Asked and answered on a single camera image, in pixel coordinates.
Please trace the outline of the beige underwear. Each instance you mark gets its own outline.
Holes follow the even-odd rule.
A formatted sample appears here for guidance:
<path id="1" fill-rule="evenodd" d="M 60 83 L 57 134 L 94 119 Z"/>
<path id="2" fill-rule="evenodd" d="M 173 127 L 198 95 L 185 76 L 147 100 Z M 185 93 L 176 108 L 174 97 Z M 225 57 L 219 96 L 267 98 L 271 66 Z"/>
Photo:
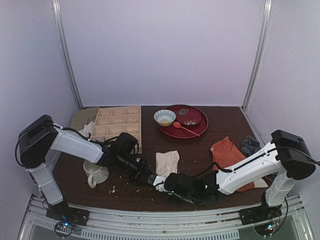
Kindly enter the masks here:
<path id="1" fill-rule="evenodd" d="M 180 155 L 177 150 L 155 154 L 156 178 L 152 185 L 157 191 L 166 192 L 164 188 L 165 180 L 171 173 L 178 173 L 179 160 Z"/>

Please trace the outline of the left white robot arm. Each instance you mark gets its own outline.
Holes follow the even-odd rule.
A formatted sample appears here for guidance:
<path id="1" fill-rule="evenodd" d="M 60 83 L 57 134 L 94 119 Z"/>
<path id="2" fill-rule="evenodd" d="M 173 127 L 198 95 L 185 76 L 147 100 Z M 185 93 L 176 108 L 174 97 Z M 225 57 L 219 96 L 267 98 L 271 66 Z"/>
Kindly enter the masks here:
<path id="1" fill-rule="evenodd" d="M 71 127 L 54 123 L 45 114 L 18 135 L 14 157 L 35 180 L 47 203 L 59 206 L 66 201 L 46 164 L 49 152 L 75 156 L 100 167 L 124 166 L 133 179 L 152 185 L 157 177 L 156 172 L 145 159 L 137 157 L 138 145 L 138 140 L 126 132 L 105 141 L 92 140 Z"/>

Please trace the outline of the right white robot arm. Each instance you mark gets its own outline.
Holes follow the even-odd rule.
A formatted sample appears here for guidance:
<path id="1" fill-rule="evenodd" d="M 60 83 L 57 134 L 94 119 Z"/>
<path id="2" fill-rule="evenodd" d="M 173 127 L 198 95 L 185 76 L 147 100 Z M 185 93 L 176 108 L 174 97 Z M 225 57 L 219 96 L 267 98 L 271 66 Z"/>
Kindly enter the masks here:
<path id="1" fill-rule="evenodd" d="M 201 179 L 170 173 L 166 177 L 156 176 L 152 184 L 159 192 L 203 205 L 216 201 L 219 194 L 231 195 L 255 180 L 276 173 L 262 203 L 269 208 L 278 207 L 297 181 L 315 172 L 319 161 L 311 157 L 302 137 L 284 130 L 276 130 L 271 136 L 272 140 L 258 152 L 229 167 L 218 166 L 212 172 L 206 171 Z"/>

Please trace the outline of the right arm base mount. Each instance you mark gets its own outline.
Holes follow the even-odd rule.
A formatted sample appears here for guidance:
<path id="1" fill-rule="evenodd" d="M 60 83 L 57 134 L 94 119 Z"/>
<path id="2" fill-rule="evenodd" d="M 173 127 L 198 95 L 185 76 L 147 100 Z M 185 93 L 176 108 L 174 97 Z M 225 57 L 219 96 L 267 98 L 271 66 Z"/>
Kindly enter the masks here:
<path id="1" fill-rule="evenodd" d="M 272 220 L 282 215 L 281 207 L 282 205 L 270 207 L 266 203 L 262 203 L 259 206 L 241 209 L 239 211 L 240 221 L 245 226 Z"/>

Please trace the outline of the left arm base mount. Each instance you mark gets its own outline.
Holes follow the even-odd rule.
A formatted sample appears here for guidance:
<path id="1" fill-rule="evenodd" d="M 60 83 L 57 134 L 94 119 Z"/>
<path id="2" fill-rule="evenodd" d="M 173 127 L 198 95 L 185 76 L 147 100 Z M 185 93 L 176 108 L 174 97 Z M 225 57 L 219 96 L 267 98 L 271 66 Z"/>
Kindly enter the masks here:
<path id="1" fill-rule="evenodd" d="M 64 200 L 55 205 L 48 205 L 46 217 L 72 225 L 86 226 L 90 212 L 85 209 L 70 207 Z"/>

